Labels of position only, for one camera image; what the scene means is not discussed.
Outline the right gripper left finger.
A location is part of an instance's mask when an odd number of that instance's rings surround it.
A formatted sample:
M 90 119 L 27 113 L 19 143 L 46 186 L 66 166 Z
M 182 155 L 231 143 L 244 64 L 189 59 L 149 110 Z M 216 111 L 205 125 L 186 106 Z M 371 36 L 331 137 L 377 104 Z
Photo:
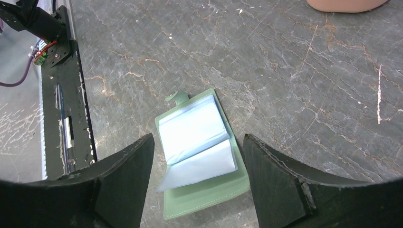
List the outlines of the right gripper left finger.
M 3 228 L 137 228 L 154 158 L 144 135 L 100 161 L 55 180 L 1 181 Z

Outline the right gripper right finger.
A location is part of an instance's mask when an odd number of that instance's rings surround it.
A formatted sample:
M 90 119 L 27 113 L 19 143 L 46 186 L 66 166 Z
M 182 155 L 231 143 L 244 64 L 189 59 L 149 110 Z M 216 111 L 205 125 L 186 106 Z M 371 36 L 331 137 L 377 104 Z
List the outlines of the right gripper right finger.
M 252 134 L 243 140 L 262 228 L 400 228 L 403 180 L 380 183 L 333 175 L 297 161 Z

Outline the green card holder wallet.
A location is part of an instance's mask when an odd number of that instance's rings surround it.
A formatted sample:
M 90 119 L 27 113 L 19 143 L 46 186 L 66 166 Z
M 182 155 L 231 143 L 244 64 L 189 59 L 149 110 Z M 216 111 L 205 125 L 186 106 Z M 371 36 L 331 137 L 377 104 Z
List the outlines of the green card holder wallet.
M 250 183 L 236 137 L 210 88 L 194 97 L 178 90 L 166 98 L 175 107 L 156 117 L 167 169 L 157 191 L 165 220 L 231 200 Z

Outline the pink oval card tray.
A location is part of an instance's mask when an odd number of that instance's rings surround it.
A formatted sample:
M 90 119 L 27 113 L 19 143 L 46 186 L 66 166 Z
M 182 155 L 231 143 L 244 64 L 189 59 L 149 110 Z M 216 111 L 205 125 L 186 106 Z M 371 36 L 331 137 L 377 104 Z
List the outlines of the pink oval card tray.
M 306 2 L 322 12 L 360 13 L 373 10 L 387 0 L 306 0 Z

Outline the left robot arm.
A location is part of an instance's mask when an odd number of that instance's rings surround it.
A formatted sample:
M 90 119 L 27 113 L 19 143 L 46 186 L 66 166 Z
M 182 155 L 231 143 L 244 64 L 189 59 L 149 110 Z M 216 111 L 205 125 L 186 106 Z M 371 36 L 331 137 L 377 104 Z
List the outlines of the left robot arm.
M 37 6 L 37 0 L 0 2 L 0 18 L 16 31 L 26 30 L 36 37 L 52 42 L 66 34 L 66 26 Z

